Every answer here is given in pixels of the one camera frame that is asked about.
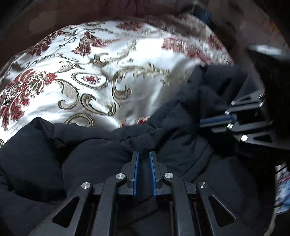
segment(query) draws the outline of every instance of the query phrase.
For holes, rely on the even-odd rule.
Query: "black puffer jacket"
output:
[[[197,133],[200,119],[223,114],[246,78],[237,67],[196,67],[180,92],[146,123],[112,132],[35,118],[0,149],[1,235],[25,236],[75,187],[119,173],[134,150],[144,153],[137,197],[135,207],[123,213],[126,221],[121,228],[137,235],[170,234],[169,214],[152,198],[151,150],[184,181],[203,180],[215,186],[246,222],[257,225],[261,206],[251,174],[237,158],[217,157]]]

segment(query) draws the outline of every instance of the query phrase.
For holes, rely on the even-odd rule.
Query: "floral patterned blanket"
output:
[[[0,71],[0,145],[37,116],[107,130],[143,123],[200,64],[233,62],[188,14],[66,26]]]

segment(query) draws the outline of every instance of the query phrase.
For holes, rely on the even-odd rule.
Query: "silver bolt head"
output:
[[[90,187],[90,183],[89,182],[84,182],[84,183],[81,184],[81,187],[83,189],[88,189]]]
[[[242,140],[243,142],[247,141],[247,139],[248,139],[248,136],[247,136],[247,135],[243,135],[243,136],[241,137],[241,140]]]
[[[200,188],[207,188],[208,184],[207,184],[206,182],[200,182],[200,183],[198,184],[198,186],[199,186]]]
[[[123,173],[116,174],[117,179],[124,179],[125,175]]]
[[[229,123],[228,126],[227,126],[227,128],[228,129],[231,129],[233,126],[234,126],[233,124]]]
[[[172,179],[173,178],[173,174],[170,173],[170,172],[165,173],[164,176],[165,176],[166,179]]]

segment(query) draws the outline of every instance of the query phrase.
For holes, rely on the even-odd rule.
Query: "brown fabric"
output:
[[[158,0],[48,0],[33,3],[9,28],[0,43],[0,67],[13,55],[64,26],[115,17],[172,14]]]

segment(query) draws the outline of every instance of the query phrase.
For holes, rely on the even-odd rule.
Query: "black bracket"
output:
[[[91,185],[84,182],[28,236],[74,236],[78,230],[90,231],[91,236],[113,236],[117,200],[136,194],[138,161],[139,153],[135,151],[121,173],[109,177],[104,183]],[[89,217],[82,222],[84,215]]]
[[[159,199],[171,194],[171,228],[173,236],[203,235],[206,225],[211,235],[255,236],[255,232],[207,183],[184,182],[158,163],[154,151],[149,154],[153,192]]]
[[[232,101],[224,115],[200,120],[200,128],[229,133],[238,142],[290,150],[290,139],[281,139],[272,127],[262,91]]]

